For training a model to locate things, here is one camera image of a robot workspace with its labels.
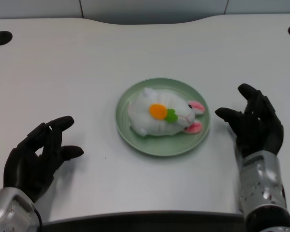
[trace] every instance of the round plate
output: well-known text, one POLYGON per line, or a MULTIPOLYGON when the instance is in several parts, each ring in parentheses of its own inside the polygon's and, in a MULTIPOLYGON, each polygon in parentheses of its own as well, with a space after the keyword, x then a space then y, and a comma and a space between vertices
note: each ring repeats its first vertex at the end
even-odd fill
POLYGON ((155 156, 175 156, 185 153, 198 145, 209 131, 210 115, 204 98, 191 86, 180 81, 155 78, 139 82, 131 86, 120 98, 116 108, 116 124, 120 135, 131 146, 144 153, 155 156), (178 133, 173 136, 141 137, 130 127, 128 105, 136 98, 143 88, 168 89, 176 92, 187 101, 199 101, 205 107, 204 115, 197 116, 203 124, 203 129, 197 134, 178 133))

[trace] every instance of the stuffed bunny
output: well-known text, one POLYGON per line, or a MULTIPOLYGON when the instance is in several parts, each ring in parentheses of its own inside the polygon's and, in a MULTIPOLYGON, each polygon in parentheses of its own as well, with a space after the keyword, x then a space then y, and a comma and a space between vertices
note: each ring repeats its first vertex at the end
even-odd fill
POLYGON ((140 136, 198 133, 202 124, 195 119, 205 108, 198 101, 186 101, 167 89, 144 88, 128 107, 130 126, 140 136))

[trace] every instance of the robotic hand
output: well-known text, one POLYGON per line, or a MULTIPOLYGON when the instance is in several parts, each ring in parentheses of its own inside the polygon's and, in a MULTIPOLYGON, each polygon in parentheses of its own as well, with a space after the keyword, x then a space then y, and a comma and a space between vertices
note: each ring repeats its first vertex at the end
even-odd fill
POLYGON ((42 123, 11 151, 0 189, 0 232, 33 232, 38 223, 42 230, 34 203, 48 190, 64 161, 84 153, 77 146, 61 146, 62 132, 73 123, 71 116, 42 123), (37 156, 35 152, 42 147, 37 156))
POLYGON ((266 96, 242 84, 238 90, 246 98, 244 113, 219 108, 216 114, 229 123, 236 134, 242 155, 240 168, 240 208, 248 232, 290 232, 290 215, 279 170, 277 154, 284 131, 266 96))

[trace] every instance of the bunny ear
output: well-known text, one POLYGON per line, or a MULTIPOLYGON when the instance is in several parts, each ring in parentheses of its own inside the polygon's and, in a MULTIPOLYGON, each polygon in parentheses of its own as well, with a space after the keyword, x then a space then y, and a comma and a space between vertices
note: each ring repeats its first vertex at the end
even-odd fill
POLYGON ((189 101, 188 104, 192 106, 192 109, 193 109, 193 111, 194 111, 194 113, 196 115, 202 115, 202 114, 204 114, 205 108, 198 101, 189 101))
POLYGON ((195 120, 190 127, 184 130, 184 132, 188 134, 196 134, 199 133, 202 130, 202 128, 203 128, 202 123, 198 120, 195 120))

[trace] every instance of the table surface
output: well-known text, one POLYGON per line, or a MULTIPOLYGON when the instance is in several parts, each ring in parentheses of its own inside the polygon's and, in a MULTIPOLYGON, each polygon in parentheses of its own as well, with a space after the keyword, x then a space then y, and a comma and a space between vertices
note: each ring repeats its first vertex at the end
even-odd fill
POLYGON ((214 111, 243 110, 237 87, 269 96, 285 127, 279 153, 290 211, 290 14, 223 15, 172 25, 86 19, 0 20, 0 188, 6 159, 41 122, 71 115, 64 145, 85 154, 65 163, 37 202, 44 221, 141 210, 234 213, 238 169, 227 125, 214 111), (211 129, 188 154, 156 158, 119 137, 115 108, 136 82, 181 80, 207 100, 211 129))

